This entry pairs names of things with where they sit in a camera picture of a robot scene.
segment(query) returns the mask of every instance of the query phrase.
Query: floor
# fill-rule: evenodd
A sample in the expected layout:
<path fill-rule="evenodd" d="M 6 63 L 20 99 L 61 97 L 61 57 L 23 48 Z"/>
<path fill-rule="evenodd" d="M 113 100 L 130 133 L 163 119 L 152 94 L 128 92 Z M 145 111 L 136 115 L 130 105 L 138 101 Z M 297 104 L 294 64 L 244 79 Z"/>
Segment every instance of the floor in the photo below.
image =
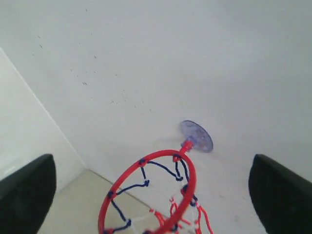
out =
<path fill-rule="evenodd" d="M 111 183 L 91 171 L 85 171 L 68 187 L 58 193 L 42 225 L 39 234 L 97 234 L 98 212 Z M 116 198 L 126 217 L 140 217 L 148 214 L 149 208 L 124 193 Z M 109 208 L 106 223 L 111 227 L 123 226 L 119 214 Z M 154 216 L 136 223 L 138 233 L 146 228 L 157 227 Z M 120 232 L 134 233 L 131 228 Z"/>

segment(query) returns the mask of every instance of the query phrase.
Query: basketball hoop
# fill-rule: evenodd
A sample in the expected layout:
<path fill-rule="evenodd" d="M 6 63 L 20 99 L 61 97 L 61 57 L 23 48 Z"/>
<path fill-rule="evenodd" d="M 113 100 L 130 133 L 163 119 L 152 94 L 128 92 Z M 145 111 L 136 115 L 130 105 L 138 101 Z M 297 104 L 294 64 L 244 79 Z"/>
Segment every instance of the basketball hoop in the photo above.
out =
<path fill-rule="evenodd" d="M 190 158 L 185 154 L 186 152 L 189 152 L 192 148 L 201 150 L 203 152 L 210 152 L 213 149 L 213 142 L 209 134 L 202 127 L 200 127 L 198 124 L 192 121 L 189 120 L 183 121 L 181 123 L 181 128 L 186 140 L 181 144 L 182 148 L 179 151 L 162 150 L 143 157 L 142 159 L 134 163 L 131 167 L 129 167 L 112 185 L 99 212 L 98 216 L 99 234 L 112 234 L 118 231 L 125 230 L 129 227 L 132 227 L 134 233 L 137 234 L 137 231 L 134 227 L 134 222 L 143 220 L 145 219 L 145 217 L 126 219 L 122 210 L 115 203 L 114 198 L 129 189 L 135 187 L 149 186 L 150 181 L 147 179 L 144 169 L 144 167 L 147 164 L 152 164 L 164 169 L 166 172 L 172 175 L 176 181 L 183 181 L 184 178 L 183 176 L 181 176 L 181 173 L 179 171 L 178 166 L 179 162 L 181 163 L 184 169 L 184 175 L 187 181 L 187 184 L 184 184 L 180 190 L 183 199 L 180 202 L 180 204 L 177 204 L 174 196 L 171 197 L 170 217 L 165 217 L 160 212 L 150 208 L 149 212 L 152 215 L 154 215 L 159 221 L 159 228 L 157 228 L 154 231 L 146 230 L 143 234 L 163 234 L 166 232 L 173 232 L 178 234 L 179 229 L 193 230 L 195 231 L 196 234 L 201 234 L 200 220 L 202 213 L 205 217 L 206 224 L 210 234 L 213 234 L 213 231 L 209 224 L 207 212 L 202 208 L 202 206 L 198 202 L 197 197 L 195 196 L 196 171 L 194 164 L 192 163 Z M 172 172 L 170 169 L 168 169 L 168 167 L 154 161 L 154 159 L 163 156 L 173 157 L 173 163 L 175 164 L 175 173 Z M 129 175 L 131 175 L 135 170 L 139 168 L 141 169 L 144 182 L 142 184 L 131 185 L 117 192 L 122 183 L 129 177 Z M 118 228 L 106 228 L 105 218 L 109 204 L 112 204 L 112 206 L 118 211 L 120 218 L 125 223 L 124 226 Z M 192 221 L 187 221 L 182 218 L 188 206 L 191 206 L 194 210 L 196 210 L 197 213 L 197 215 L 194 215 L 192 209 L 193 214 Z"/>

